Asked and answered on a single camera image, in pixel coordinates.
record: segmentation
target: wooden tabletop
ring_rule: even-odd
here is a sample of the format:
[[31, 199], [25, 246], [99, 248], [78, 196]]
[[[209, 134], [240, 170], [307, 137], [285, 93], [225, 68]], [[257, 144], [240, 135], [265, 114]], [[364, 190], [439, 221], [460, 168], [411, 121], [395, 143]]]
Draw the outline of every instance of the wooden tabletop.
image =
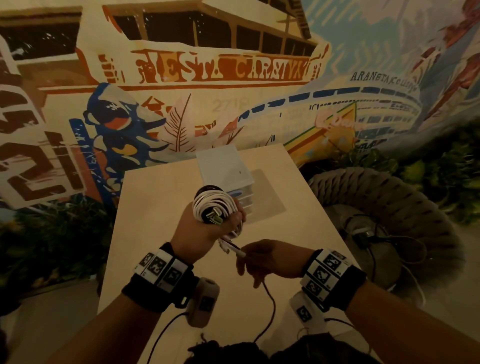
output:
[[[277, 239], [312, 249], [335, 249], [355, 262], [282, 145], [243, 150], [240, 157], [252, 172], [255, 184], [253, 214], [247, 217], [241, 236], [235, 239], [236, 245]], [[125, 173], [98, 312], [118, 296], [144, 255], [171, 239], [183, 209], [202, 185], [195, 159]], [[220, 286], [210, 322], [201, 330], [191, 328], [180, 317], [162, 336], [151, 363], [183, 363], [190, 354], [187, 348], [200, 341], [201, 332], [207, 340], [216, 340], [220, 345], [252, 341], [270, 320], [271, 300], [262, 286], [253, 289], [252, 277], [238, 276], [234, 254], [225, 254], [215, 244], [195, 264], [193, 272]], [[271, 354], [293, 344], [302, 328], [288, 305], [300, 290], [300, 279], [269, 275], [265, 282], [277, 311], [272, 327], [258, 344]], [[169, 307], [161, 316], [139, 363], [146, 363], [160, 331], [178, 313], [180, 310]], [[326, 316], [347, 321], [343, 312], [336, 309]], [[349, 330], [338, 322], [330, 322], [327, 327], [333, 335]]]

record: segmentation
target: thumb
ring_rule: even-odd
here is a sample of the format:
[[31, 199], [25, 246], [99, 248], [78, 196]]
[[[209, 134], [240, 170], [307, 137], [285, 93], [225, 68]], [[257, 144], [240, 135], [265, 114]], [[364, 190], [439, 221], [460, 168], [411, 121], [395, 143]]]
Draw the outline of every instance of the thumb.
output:
[[234, 212], [220, 226], [220, 236], [227, 235], [234, 231], [240, 225], [242, 220], [241, 212]]

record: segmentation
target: black wristband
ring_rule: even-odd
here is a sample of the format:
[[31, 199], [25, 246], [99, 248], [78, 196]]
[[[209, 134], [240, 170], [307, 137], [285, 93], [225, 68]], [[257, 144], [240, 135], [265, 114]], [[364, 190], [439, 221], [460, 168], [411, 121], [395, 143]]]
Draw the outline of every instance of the black wristband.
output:
[[329, 249], [315, 251], [302, 269], [302, 290], [323, 311], [345, 311], [367, 275], [342, 254]]
[[[169, 262], [161, 259], [158, 262], [155, 254], [147, 254], [135, 268], [136, 273], [123, 288], [122, 293], [141, 307], [153, 312], [162, 313], [171, 303], [174, 303], [177, 308], [185, 308], [199, 279], [193, 274], [192, 265], [188, 265], [175, 257], [170, 243], [161, 246], [160, 250], [168, 253]], [[158, 275], [153, 277], [155, 281], [152, 280], [152, 277], [149, 281], [142, 276], [141, 272], [155, 263], [161, 269], [158, 271]], [[186, 269], [183, 272], [179, 271], [175, 268], [179, 268], [179, 265]]]

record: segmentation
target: wrist-mounted device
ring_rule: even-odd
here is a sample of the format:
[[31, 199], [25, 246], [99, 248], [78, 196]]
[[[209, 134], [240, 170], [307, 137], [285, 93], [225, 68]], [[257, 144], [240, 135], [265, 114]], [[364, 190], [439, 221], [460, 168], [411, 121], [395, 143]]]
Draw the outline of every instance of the wrist-mounted device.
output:
[[315, 251], [302, 270], [302, 290], [322, 312], [345, 311], [367, 275], [330, 249]]
[[122, 293], [153, 312], [162, 313], [171, 303], [186, 308], [200, 280], [192, 269], [175, 257], [170, 243], [165, 243], [141, 260]]

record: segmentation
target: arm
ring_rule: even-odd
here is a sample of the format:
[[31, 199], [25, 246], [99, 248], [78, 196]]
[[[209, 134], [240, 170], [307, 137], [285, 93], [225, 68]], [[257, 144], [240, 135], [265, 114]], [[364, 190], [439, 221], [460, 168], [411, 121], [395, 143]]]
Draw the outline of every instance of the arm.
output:
[[[245, 268], [257, 288], [269, 273], [299, 278], [314, 250], [275, 240], [242, 248], [237, 270]], [[480, 363], [480, 343], [366, 281], [345, 314], [385, 364]]]
[[[237, 201], [236, 203], [240, 212], [230, 215], [222, 225], [207, 225], [195, 220], [192, 204], [189, 204], [170, 242], [175, 257], [193, 264], [208, 253], [219, 237], [235, 230], [241, 220], [245, 221], [246, 216]], [[141, 307], [121, 293], [54, 353], [46, 364], [135, 364], [159, 318], [160, 313]]]

